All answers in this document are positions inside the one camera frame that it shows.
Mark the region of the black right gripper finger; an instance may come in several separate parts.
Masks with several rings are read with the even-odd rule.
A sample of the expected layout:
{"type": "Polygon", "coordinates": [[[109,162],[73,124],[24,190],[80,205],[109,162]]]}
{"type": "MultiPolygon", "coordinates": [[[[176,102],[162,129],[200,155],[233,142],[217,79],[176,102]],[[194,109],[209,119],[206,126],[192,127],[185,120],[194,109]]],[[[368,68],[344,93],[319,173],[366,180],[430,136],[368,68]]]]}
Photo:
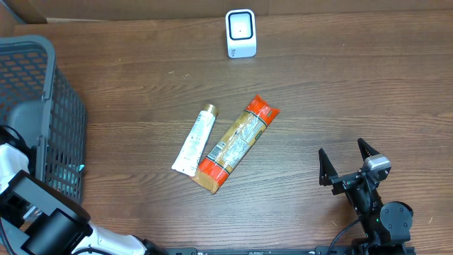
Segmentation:
{"type": "Polygon", "coordinates": [[[357,140],[357,144],[360,149],[363,161],[365,161],[365,159],[367,159],[368,157],[376,156],[379,154],[379,152],[371,147],[363,138],[359,138],[357,140]]]}
{"type": "Polygon", "coordinates": [[[330,159],[328,158],[325,151],[320,148],[318,151],[319,154],[319,165],[320,165],[320,172],[319,172],[319,185],[320,186],[332,186],[333,181],[337,179],[338,173],[333,167],[330,159]]]}

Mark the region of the orange spaghetti packet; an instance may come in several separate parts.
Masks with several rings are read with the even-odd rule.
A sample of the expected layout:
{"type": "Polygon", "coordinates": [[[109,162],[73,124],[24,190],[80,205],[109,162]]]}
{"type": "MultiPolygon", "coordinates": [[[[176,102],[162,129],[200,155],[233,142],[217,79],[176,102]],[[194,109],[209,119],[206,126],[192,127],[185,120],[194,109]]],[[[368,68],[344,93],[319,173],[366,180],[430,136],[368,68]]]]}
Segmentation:
{"type": "Polygon", "coordinates": [[[279,113],[280,109],[255,96],[199,163],[191,179],[215,194],[279,113]]]}

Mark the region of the white tube gold cap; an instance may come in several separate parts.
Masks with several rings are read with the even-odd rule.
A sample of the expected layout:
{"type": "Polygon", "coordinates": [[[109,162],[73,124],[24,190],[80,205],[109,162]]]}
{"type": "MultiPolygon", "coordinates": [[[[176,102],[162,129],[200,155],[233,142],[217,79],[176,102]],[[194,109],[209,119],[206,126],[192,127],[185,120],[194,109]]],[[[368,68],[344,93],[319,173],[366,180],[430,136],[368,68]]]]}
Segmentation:
{"type": "Polygon", "coordinates": [[[174,171],[190,177],[195,175],[218,113],[216,106],[204,105],[171,167],[174,171]]]}

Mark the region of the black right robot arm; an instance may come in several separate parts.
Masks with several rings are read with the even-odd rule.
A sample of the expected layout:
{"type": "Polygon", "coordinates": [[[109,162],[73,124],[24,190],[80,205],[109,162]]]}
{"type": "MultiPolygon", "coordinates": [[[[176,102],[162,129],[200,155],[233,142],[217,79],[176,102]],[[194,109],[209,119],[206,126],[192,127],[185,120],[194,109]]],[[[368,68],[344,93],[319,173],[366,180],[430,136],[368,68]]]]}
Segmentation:
{"type": "Polygon", "coordinates": [[[339,176],[323,149],[319,155],[319,184],[330,186],[333,195],[345,194],[357,213],[357,219],[341,230],[321,254],[414,254],[407,247],[411,240],[413,209],[406,203],[383,203],[377,189],[391,171],[390,160],[364,139],[357,140],[363,165],[355,173],[339,176]],[[337,241],[356,224],[361,224],[365,237],[354,239],[349,246],[337,241]]]}

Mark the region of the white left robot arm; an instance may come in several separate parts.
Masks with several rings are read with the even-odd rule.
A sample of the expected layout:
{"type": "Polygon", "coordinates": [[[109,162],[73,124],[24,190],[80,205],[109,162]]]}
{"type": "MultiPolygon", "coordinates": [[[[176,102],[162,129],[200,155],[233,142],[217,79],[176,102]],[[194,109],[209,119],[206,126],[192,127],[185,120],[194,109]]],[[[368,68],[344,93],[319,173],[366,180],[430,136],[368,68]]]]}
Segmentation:
{"type": "Polygon", "coordinates": [[[10,254],[165,254],[148,239],[97,227],[78,204],[33,177],[34,151],[1,126],[1,243],[10,254]]]}

